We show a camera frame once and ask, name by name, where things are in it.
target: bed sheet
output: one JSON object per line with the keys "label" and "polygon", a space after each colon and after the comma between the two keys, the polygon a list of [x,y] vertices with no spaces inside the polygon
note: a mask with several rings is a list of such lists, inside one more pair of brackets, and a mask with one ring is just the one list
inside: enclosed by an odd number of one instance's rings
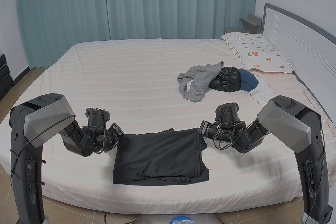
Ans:
{"label": "bed sheet", "polygon": [[[200,102],[183,99],[177,76],[191,66],[239,65],[223,40],[150,39],[80,43],[49,67],[16,104],[41,94],[64,94],[80,125],[87,124],[88,107],[111,113],[125,133],[159,132],[173,127],[198,127],[214,121],[215,109],[226,102],[239,104],[247,124],[262,105],[247,92],[208,89]],[[262,73],[276,95],[292,97],[322,115],[330,185],[336,177],[336,130],[316,100],[294,75]],[[0,125],[0,163],[10,171],[9,115]],[[218,213],[270,205],[302,196],[293,152],[273,135],[248,154],[217,150],[206,139],[202,159],[209,181],[185,186],[128,186],[112,184],[116,151],[88,158],[67,151],[59,135],[44,144],[43,194],[89,209],[115,213]]]}

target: white headboard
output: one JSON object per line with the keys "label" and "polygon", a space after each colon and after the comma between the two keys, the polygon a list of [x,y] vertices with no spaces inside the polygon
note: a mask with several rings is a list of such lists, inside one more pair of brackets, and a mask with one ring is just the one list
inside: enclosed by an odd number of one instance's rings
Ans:
{"label": "white headboard", "polygon": [[336,124],[336,37],[269,3],[265,3],[261,33],[285,54],[297,78]]}

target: floral pillow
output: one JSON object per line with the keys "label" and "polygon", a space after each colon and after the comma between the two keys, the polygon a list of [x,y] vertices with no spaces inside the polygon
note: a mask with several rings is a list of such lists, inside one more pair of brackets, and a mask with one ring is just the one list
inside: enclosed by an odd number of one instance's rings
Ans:
{"label": "floral pillow", "polygon": [[294,70],[287,58],[260,33],[227,33],[221,38],[232,50],[242,69],[289,74]]}

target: blue circular sticker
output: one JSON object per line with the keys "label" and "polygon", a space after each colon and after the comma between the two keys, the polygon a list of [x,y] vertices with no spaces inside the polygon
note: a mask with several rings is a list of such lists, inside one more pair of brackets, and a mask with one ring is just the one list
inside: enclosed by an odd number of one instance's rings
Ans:
{"label": "blue circular sticker", "polygon": [[173,218],[169,224],[195,224],[191,218],[185,216],[178,216]]}

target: mattress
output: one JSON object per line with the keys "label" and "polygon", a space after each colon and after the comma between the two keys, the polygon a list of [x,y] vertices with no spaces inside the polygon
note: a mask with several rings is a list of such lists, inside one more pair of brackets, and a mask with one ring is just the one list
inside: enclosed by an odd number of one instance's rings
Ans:
{"label": "mattress", "polygon": [[[16,104],[50,92],[64,94],[80,125],[87,124],[88,107],[106,109],[125,133],[141,134],[213,122],[215,109],[239,104],[248,125],[262,105],[247,92],[208,89],[200,102],[183,99],[177,76],[191,66],[239,65],[223,40],[150,39],[80,43],[49,67]],[[321,114],[329,183],[336,178],[336,129],[316,100],[294,75],[262,73],[276,95],[292,97]],[[10,171],[9,115],[0,125],[0,163]],[[302,196],[293,152],[273,135],[247,154],[217,150],[206,139],[202,159],[209,181],[178,186],[112,184],[116,151],[84,158],[67,151],[59,135],[44,144],[43,194],[89,209],[115,213],[192,214],[235,211],[276,204]]]}

